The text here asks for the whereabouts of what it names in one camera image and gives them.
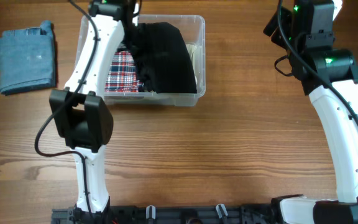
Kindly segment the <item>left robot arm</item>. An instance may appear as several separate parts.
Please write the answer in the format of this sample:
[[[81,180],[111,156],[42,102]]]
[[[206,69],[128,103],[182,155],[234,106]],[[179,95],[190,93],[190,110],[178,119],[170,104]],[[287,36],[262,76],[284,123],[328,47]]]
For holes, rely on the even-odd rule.
[[[114,54],[126,31],[137,25],[139,12],[136,1],[92,1],[73,74],[49,98],[58,134],[76,166],[78,199],[68,212],[73,223],[109,221],[104,154],[114,120],[104,101],[105,83]]]

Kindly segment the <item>plaid shirt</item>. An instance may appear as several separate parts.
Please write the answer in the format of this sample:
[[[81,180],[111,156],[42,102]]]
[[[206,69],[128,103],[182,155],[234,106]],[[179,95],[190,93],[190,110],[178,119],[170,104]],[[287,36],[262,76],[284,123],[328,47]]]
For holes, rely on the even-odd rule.
[[[105,92],[135,93],[140,92],[143,83],[136,77],[134,59],[130,52],[116,52],[111,62],[105,84]]]

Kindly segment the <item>black garment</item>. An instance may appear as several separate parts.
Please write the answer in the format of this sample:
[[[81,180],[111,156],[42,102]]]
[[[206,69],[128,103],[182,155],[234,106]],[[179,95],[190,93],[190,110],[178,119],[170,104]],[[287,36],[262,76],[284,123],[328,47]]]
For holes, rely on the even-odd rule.
[[[197,92],[195,73],[185,41],[168,22],[140,23],[125,30],[124,44],[135,64],[141,91]]]

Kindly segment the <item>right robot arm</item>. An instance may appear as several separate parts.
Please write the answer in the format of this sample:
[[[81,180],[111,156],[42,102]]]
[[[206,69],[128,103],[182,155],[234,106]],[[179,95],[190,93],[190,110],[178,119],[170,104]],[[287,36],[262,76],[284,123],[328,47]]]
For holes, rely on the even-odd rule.
[[[350,50],[334,47],[341,7],[341,1],[295,1],[291,9],[278,3],[264,29],[285,50],[290,75],[319,116],[336,178],[335,199],[274,198],[278,223],[358,223],[358,66]]]

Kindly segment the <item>blue denim jeans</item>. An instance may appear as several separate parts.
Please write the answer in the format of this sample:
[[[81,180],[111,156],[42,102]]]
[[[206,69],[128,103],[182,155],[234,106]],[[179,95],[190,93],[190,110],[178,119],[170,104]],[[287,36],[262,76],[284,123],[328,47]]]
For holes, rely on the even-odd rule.
[[[13,95],[56,85],[55,36],[51,21],[6,30],[0,38],[0,93]]]

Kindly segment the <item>cream cloth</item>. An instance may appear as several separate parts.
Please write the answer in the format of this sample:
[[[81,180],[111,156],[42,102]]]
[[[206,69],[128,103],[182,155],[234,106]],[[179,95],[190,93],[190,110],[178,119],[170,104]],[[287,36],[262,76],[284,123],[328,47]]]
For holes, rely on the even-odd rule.
[[[195,83],[198,85],[199,81],[199,65],[198,65],[198,57],[199,57],[199,48],[196,44],[186,44],[186,49],[189,53],[190,60],[192,63],[194,75],[195,75]]]

